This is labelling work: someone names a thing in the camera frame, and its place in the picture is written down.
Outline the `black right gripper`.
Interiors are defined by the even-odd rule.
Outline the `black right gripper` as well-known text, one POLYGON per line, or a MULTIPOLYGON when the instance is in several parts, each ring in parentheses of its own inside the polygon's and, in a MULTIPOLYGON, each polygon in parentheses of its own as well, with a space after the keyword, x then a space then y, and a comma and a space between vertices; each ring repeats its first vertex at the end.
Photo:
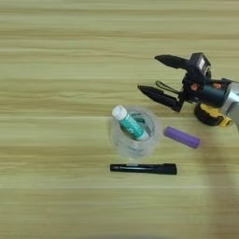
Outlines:
MULTIPOLYGON (((155 56, 155 59, 175 69, 189 69, 188 60, 181 57, 163 54, 155 56)), ((178 95, 179 101, 175 97, 167 95, 154 87, 138 85, 137 89, 152 101, 168 106, 175 112, 179 112, 185 102, 221 107, 225 102, 226 91, 232 81, 226 78, 212 79, 211 71, 207 70, 205 73, 188 71, 182 83, 182 91, 178 95)))

